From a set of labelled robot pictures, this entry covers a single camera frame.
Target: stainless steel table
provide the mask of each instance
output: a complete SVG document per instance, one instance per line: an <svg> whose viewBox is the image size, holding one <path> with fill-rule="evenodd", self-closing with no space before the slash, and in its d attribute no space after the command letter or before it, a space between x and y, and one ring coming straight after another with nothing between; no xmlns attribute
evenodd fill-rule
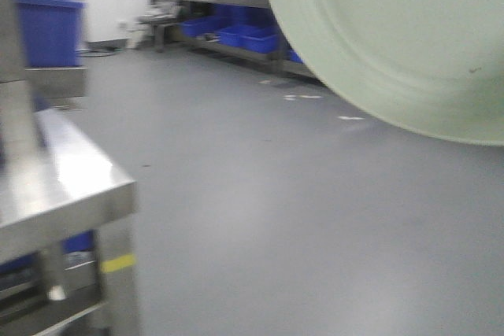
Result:
<svg viewBox="0 0 504 336"><path fill-rule="evenodd" d="M102 328L137 335L135 258L125 218L135 208L135 183L55 110L37 112L35 123L35 153L0 168L0 264L92 229L100 287L0 326L0 334L37 334L101 309Z"/></svg>

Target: lower shelf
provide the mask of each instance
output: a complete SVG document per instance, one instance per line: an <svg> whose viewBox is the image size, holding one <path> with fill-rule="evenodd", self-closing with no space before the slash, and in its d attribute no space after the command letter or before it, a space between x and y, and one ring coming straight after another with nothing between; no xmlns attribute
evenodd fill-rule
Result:
<svg viewBox="0 0 504 336"><path fill-rule="evenodd" d="M195 39L187 36L184 37L184 41L194 47L217 51L218 53L227 54L242 59L248 59L251 61L270 62L277 56L277 52L275 51L268 54L261 54L256 53L255 51L250 51L239 47L223 45L218 42L203 41L201 39Z"/></svg>
<svg viewBox="0 0 504 336"><path fill-rule="evenodd" d="M317 78L303 63L283 61L283 70L296 75L308 76L315 79Z"/></svg>
<svg viewBox="0 0 504 336"><path fill-rule="evenodd" d="M43 336L60 330L104 305L97 286L77 290L65 301L55 301L0 326L2 336Z"/></svg>

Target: metal table leg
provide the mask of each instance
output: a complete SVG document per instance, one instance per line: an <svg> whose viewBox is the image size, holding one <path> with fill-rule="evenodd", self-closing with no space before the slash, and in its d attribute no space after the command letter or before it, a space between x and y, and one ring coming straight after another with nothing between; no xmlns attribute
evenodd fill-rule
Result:
<svg viewBox="0 0 504 336"><path fill-rule="evenodd" d="M0 0L0 83L24 79L24 55L17 29L17 9L12 0Z"/></svg>
<svg viewBox="0 0 504 336"><path fill-rule="evenodd" d="M65 255L61 243L39 252L44 289L50 301L64 301L69 295L69 285L65 272Z"/></svg>
<svg viewBox="0 0 504 336"><path fill-rule="evenodd" d="M165 26L158 24L154 26L154 47L158 53L165 51Z"/></svg>
<svg viewBox="0 0 504 336"><path fill-rule="evenodd" d="M130 219L105 224L96 234L100 283L107 300L106 326L114 336L139 336Z"/></svg>

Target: epoxy floor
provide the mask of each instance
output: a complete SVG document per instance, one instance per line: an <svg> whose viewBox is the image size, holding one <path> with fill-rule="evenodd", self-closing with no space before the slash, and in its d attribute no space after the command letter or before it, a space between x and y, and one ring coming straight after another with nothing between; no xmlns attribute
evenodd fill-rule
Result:
<svg viewBox="0 0 504 336"><path fill-rule="evenodd" d="M501 149L181 46L86 65L66 114L139 181L146 336L504 333Z"/></svg>

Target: blue container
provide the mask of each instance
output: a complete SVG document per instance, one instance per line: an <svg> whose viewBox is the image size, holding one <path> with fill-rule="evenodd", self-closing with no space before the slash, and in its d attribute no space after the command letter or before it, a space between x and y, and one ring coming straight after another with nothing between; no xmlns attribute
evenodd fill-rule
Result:
<svg viewBox="0 0 504 336"><path fill-rule="evenodd" d="M220 43L228 46L243 47L243 36L249 35L257 30L257 27L253 27L251 25L238 24L222 29L218 31L217 34L219 35Z"/></svg>
<svg viewBox="0 0 504 336"><path fill-rule="evenodd" d="M16 260L8 261L0 265L0 275L4 273L9 273L11 271L18 271L23 268L27 268L35 262L34 255L26 255L19 257Z"/></svg>
<svg viewBox="0 0 504 336"><path fill-rule="evenodd" d="M232 17L233 6L228 6L226 4L214 4L213 5L213 15L219 17L226 17L230 19Z"/></svg>
<svg viewBox="0 0 504 336"><path fill-rule="evenodd" d="M248 25L252 23L252 9L243 6L232 6L231 8L231 18L233 24L244 24Z"/></svg>
<svg viewBox="0 0 504 336"><path fill-rule="evenodd" d="M225 28L230 21L226 17L207 16L198 19L187 20L180 23L182 32L189 37L197 37L205 33L212 33L218 29Z"/></svg>
<svg viewBox="0 0 504 336"><path fill-rule="evenodd" d="M260 29L243 36L243 47L258 53L278 50L279 37L274 27Z"/></svg>
<svg viewBox="0 0 504 336"><path fill-rule="evenodd" d="M261 28L276 25L275 16L271 9L252 8L250 12L252 25L257 25Z"/></svg>
<svg viewBox="0 0 504 336"><path fill-rule="evenodd" d="M289 59L293 62L298 62L298 63L302 63L302 59L298 56L298 54L293 51L293 50L289 50Z"/></svg>
<svg viewBox="0 0 504 336"><path fill-rule="evenodd" d="M83 3L69 0L15 0L24 49L32 67L79 65L76 48Z"/></svg>
<svg viewBox="0 0 504 336"><path fill-rule="evenodd" d="M93 231L87 231L82 234L78 234L63 242L63 249L65 253L88 251L93 249Z"/></svg>

